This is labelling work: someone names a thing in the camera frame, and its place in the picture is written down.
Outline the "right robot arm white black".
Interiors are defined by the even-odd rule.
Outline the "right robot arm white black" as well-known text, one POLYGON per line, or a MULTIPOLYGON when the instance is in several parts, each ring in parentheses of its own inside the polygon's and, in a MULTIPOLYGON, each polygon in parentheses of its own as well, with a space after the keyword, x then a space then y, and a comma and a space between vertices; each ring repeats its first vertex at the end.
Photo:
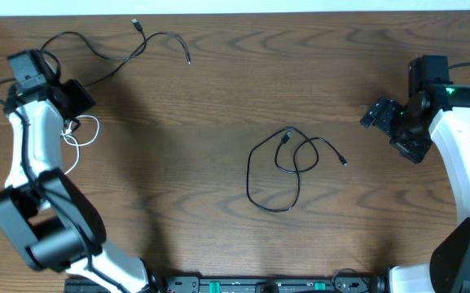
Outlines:
POLYGON ((371 286, 377 292, 470 292, 470 86, 456 85, 444 55, 423 55, 408 65, 408 100, 379 98, 360 123, 389 136, 414 164, 437 147, 455 198, 457 226, 429 262, 394 266, 371 286))

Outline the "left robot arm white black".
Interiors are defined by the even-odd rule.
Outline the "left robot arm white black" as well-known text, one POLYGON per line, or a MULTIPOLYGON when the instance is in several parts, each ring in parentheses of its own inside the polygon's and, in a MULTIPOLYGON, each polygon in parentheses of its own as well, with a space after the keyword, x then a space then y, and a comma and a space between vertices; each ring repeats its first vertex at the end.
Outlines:
POLYGON ((62 169, 61 133, 94 106, 76 80, 60 82, 43 50, 8 57, 15 84, 3 111, 13 130, 0 191, 0 229, 27 266, 82 276, 110 292, 156 292, 140 258, 107 240, 101 216, 62 169))

